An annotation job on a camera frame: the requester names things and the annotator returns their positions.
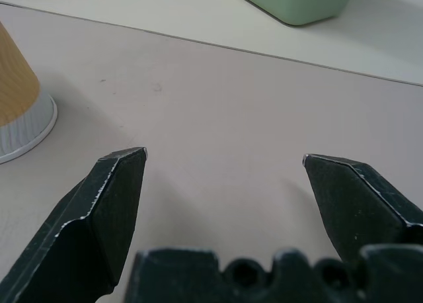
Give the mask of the green plastic box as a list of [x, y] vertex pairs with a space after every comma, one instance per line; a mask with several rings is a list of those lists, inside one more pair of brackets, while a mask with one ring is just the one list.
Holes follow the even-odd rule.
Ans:
[[247, 0], [280, 22], [303, 26], [337, 17], [350, 0]]

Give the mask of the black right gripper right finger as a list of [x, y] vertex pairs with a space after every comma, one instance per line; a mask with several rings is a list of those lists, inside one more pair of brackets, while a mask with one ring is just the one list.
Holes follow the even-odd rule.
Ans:
[[344, 262], [373, 244], [423, 245], [423, 210], [366, 163], [343, 157], [303, 157], [319, 212]]

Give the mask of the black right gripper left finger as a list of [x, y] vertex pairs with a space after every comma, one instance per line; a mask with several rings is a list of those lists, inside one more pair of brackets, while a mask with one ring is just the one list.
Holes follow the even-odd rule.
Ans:
[[100, 158], [54, 207], [0, 282], [0, 303], [96, 303], [120, 281], [147, 150]]

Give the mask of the wood-grain paper cup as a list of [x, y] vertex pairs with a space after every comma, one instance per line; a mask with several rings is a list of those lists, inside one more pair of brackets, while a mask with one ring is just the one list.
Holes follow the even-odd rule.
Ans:
[[56, 102], [0, 22], [0, 165], [35, 148], [57, 117]]

